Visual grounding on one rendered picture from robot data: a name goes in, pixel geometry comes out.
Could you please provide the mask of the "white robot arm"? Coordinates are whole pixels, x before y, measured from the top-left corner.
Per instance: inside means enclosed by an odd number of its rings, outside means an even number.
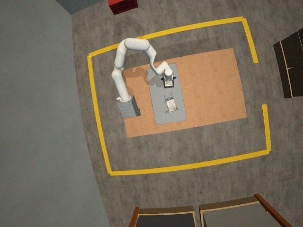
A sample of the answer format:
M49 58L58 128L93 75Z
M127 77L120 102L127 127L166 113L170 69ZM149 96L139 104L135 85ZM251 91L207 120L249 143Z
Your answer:
M115 83L115 86L118 90L120 97L116 98L120 100L120 102L127 102L132 97L129 96L125 81L123 79L123 72L125 68L125 58L128 50L138 50L143 51L147 57L150 59L150 67L151 69L159 76L163 72L167 79L172 78L172 69L169 67L167 62L163 61L157 68L154 67L153 62L157 52L150 45L149 41L146 39L135 39L135 38L127 38L124 39L118 46L116 52L116 58L114 61L114 70L111 74L112 79Z

